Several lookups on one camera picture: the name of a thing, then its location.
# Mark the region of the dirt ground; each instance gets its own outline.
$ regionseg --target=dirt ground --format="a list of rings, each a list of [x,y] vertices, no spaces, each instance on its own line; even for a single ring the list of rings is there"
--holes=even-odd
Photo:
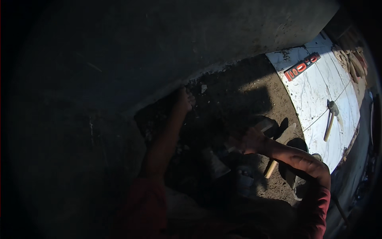
[[[207,86],[203,93],[202,85]],[[264,178],[269,161],[267,157],[236,153],[220,157],[231,172],[223,177],[225,179],[219,179],[221,182],[216,182],[211,180],[201,155],[201,150],[208,146],[218,149],[222,145],[217,139],[226,133],[227,128],[254,125],[258,115],[277,122],[272,130],[266,132],[267,136],[276,137],[288,125],[296,123],[295,138],[304,139],[292,102],[266,56],[242,60],[222,72],[203,75],[186,87],[196,97],[196,106],[187,115],[181,129],[176,152],[166,173],[166,185],[208,206],[216,202],[217,195],[221,196],[214,190],[215,186],[229,181],[236,172],[236,166],[247,165],[254,176],[250,197],[281,199],[294,204],[292,190],[281,177],[278,167],[270,179]],[[173,96],[170,95],[135,115],[147,145],[161,130],[172,104]]]

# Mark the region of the person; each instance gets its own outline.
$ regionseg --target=person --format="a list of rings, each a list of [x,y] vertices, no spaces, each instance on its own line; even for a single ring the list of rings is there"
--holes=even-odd
[[[164,175],[174,154],[180,129],[186,114],[195,105],[195,97],[184,87],[178,90],[163,131],[148,148],[141,173],[134,180],[127,202],[115,217],[113,238],[269,238],[253,227],[216,219],[185,232],[169,235],[166,231],[166,198]],[[330,173],[328,167],[309,153],[269,139],[255,128],[245,135],[230,137],[244,154],[257,153],[284,162],[297,174],[310,178],[310,188],[297,209],[297,221],[289,230],[290,238],[322,238],[326,229],[326,213],[330,201]]]

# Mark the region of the wooden handle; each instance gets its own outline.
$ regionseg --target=wooden handle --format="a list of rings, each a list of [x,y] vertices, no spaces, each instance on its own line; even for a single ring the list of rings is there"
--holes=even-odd
[[[332,125],[333,125],[333,119],[334,119],[334,114],[332,114],[332,116],[330,117],[329,127],[326,129],[326,132],[325,132],[325,137],[324,137],[325,142],[328,141],[329,134],[330,134],[330,131],[331,131]]]
[[[274,161],[273,159],[269,159],[269,160],[272,160],[268,170],[265,172],[265,178],[268,179],[270,178],[271,174],[273,173],[273,170],[275,170],[275,167],[277,165],[277,162]]]

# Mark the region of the cloth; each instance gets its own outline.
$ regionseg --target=cloth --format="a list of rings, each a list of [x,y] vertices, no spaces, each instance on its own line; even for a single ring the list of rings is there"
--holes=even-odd
[[[292,231],[292,238],[322,238],[326,229],[326,213],[330,192],[323,187],[312,187],[299,205],[299,222]],[[203,221],[182,235],[166,232],[165,188],[150,179],[135,179],[129,190],[125,205],[118,211],[112,238],[241,238],[240,231],[248,237],[249,225],[227,223],[219,220]],[[251,238],[264,235],[253,230]]]

